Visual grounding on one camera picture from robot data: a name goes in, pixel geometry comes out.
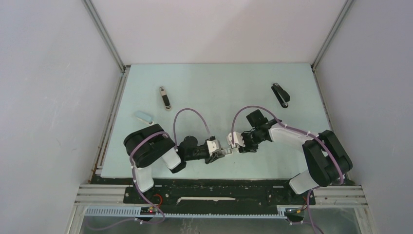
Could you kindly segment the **white staple box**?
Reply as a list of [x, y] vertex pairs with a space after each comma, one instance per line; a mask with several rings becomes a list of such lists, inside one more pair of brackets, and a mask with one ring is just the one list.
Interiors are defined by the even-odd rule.
[[225, 156], [230, 155], [230, 154], [232, 154], [232, 149], [231, 148], [222, 149], [221, 153]]

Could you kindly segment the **beige and black large stapler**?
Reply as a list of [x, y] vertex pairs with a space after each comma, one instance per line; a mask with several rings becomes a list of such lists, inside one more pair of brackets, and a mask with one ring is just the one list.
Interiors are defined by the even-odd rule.
[[167, 111], [170, 111], [172, 109], [171, 104], [170, 104], [170, 100], [169, 97], [167, 95], [166, 89], [164, 88], [164, 86], [159, 87], [159, 91], [160, 91], [160, 95], [164, 104], [164, 108]]

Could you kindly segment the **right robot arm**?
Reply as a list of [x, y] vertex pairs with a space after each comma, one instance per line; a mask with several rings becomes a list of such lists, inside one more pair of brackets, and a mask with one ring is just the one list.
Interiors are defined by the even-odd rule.
[[267, 119], [262, 114], [263, 107], [254, 108], [246, 117], [252, 129], [239, 133], [232, 125], [227, 142], [239, 153], [255, 153], [264, 141], [280, 142], [303, 153], [307, 170], [288, 181], [283, 191], [286, 202], [295, 204], [307, 191], [344, 183], [344, 175], [353, 168], [353, 163], [333, 131], [313, 134], [289, 126], [277, 117]]

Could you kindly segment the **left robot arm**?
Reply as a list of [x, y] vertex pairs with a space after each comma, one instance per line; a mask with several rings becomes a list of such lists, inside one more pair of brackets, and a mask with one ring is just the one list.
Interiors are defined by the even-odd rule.
[[188, 161], [204, 160], [210, 164], [231, 154], [230, 149], [223, 149], [219, 141], [211, 136], [203, 144], [197, 138], [187, 136], [176, 145], [159, 125], [151, 125], [126, 136], [123, 141], [131, 163], [135, 197], [142, 203], [152, 201], [154, 197], [154, 180], [152, 164], [161, 159], [174, 174], [183, 170]]

